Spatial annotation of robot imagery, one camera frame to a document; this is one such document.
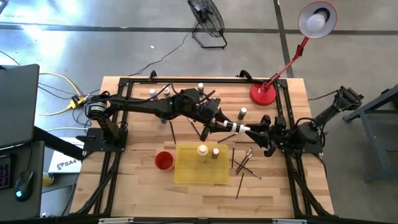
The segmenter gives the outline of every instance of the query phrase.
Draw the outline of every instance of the red desk lamp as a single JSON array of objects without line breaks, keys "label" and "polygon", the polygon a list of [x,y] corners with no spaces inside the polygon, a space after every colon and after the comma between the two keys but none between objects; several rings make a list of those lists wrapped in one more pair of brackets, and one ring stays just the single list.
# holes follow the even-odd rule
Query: red desk lamp
[{"label": "red desk lamp", "polygon": [[286,69],[303,54],[304,46],[309,39],[319,39],[328,35],[336,26],[336,9],[328,2],[316,1],[305,6],[298,16],[298,28],[305,36],[297,47],[293,59],[278,73],[273,75],[268,83],[253,85],[250,89],[250,98],[257,105],[267,106],[276,99],[276,90],[273,84],[280,78]]}]

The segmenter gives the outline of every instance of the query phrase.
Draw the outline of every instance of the gray floor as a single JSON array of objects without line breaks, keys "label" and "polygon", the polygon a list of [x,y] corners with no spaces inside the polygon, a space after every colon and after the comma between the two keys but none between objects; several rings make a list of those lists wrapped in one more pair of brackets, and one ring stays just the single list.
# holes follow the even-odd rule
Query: gray floor
[{"label": "gray floor", "polygon": [[[280,0],[286,29],[297,29],[297,16],[306,1]],[[338,30],[397,30],[394,0],[333,0],[338,11]],[[227,28],[277,29],[273,0],[215,0]],[[67,24],[116,27],[185,27],[195,22],[183,0],[10,0],[0,22]],[[168,32],[62,32],[0,30],[0,49],[21,64],[38,63],[41,71],[61,73],[71,78],[87,94],[100,87],[105,75],[135,73],[149,62],[181,43],[185,33]],[[206,34],[206,43],[218,43]],[[192,38],[163,62],[146,70],[168,76],[231,77],[245,69],[257,77],[269,77],[284,64],[279,34],[227,33],[224,50],[203,50]],[[290,56],[301,35],[287,35]],[[293,66],[294,77],[305,79],[308,97],[316,97],[341,85],[365,96],[364,103],[397,84],[398,38],[396,35],[329,35],[310,40],[304,55]],[[0,55],[0,64],[12,61]],[[41,76],[40,81],[66,91],[73,89],[64,80]],[[311,101],[314,115],[330,105],[332,97]],[[39,91],[37,112],[54,112],[65,107],[62,100]],[[374,168],[372,154],[359,121],[345,124],[338,115],[328,123],[324,160],[328,183],[337,215],[346,218],[396,222],[398,182],[388,180],[365,184],[363,175]],[[71,112],[58,116],[36,116],[36,125],[48,129],[81,127]],[[57,131],[57,136],[76,136],[81,131]],[[52,152],[46,151],[46,162]],[[73,183],[74,176],[59,177],[56,187]],[[42,212],[60,215],[70,188],[43,194]]]}]

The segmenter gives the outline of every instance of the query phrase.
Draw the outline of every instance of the wooden table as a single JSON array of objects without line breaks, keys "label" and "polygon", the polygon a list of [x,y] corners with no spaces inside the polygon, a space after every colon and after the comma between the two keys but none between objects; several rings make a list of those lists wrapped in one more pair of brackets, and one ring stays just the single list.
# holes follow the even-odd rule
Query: wooden table
[{"label": "wooden table", "polygon": [[[117,92],[120,77],[104,77],[101,91]],[[287,79],[294,118],[311,117],[304,81],[301,78]],[[196,87],[197,83],[176,83],[181,88]],[[134,85],[132,97],[148,98],[149,89],[159,91],[164,84]],[[244,106],[248,113],[243,123],[258,123],[264,114],[277,116],[276,104],[255,105],[249,97],[248,84],[205,84],[205,92],[216,90],[212,96],[221,98],[220,107],[232,121],[237,121],[239,110]],[[281,92],[284,114],[287,114]],[[169,123],[162,124],[151,114],[128,114],[127,147],[122,154],[114,195],[112,216],[130,217],[228,217],[228,218],[273,218],[293,217],[292,199],[287,178],[284,156],[277,152],[270,158],[253,143],[235,144],[235,160],[242,161],[246,151],[254,148],[254,155],[247,163],[262,180],[247,172],[243,179],[239,198],[235,199],[241,175],[230,170],[228,185],[176,184],[173,172],[162,172],[154,165],[155,154],[163,150],[175,150]],[[200,142],[188,119],[179,116],[172,120],[177,144]],[[196,123],[199,132],[203,125]],[[213,133],[207,141],[217,142],[231,133]],[[229,147],[231,160],[234,141],[252,142],[245,134],[239,134],[223,142]],[[77,211],[89,199],[98,185],[104,153],[95,152],[83,161],[71,212]],[[309,189],[324,208],[333,213],[328,184],[322,163],[313,155],[304,154],[303,164]],[[106,205],[108,186],[104,190],[101,211]],[[297,191],[300,208],[304,211],[303,197]]]}]

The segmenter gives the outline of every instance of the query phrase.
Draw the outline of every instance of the floor fan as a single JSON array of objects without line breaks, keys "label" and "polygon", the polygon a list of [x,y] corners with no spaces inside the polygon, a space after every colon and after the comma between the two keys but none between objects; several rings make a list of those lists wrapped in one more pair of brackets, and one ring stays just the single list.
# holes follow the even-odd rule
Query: floor fan
[{"label": "floor fan", "polygon": [[[192,37],[198,42],[200,47],[204,49],[224,49],[228,44],[224,37],[224,22],[214,2],[212,0],[188,0],[188,5],[197,19],[196,26],[192,31]],[[194,34],[199,24],[211,37],[222,37],[225,45],[204,46]]]}]

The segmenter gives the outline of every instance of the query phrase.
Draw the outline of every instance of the lamp base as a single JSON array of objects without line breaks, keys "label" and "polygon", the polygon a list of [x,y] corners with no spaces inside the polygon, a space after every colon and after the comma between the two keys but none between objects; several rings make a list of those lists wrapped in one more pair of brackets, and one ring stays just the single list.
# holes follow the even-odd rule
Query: lamp base
[{"label": "lamp base", "polygon": [[250,98],[257,105],[268,106],[276,99],[275,88],[270,86],[268,90],[262,90],[261,86],[260,84],[256,84],[251,87]]}]

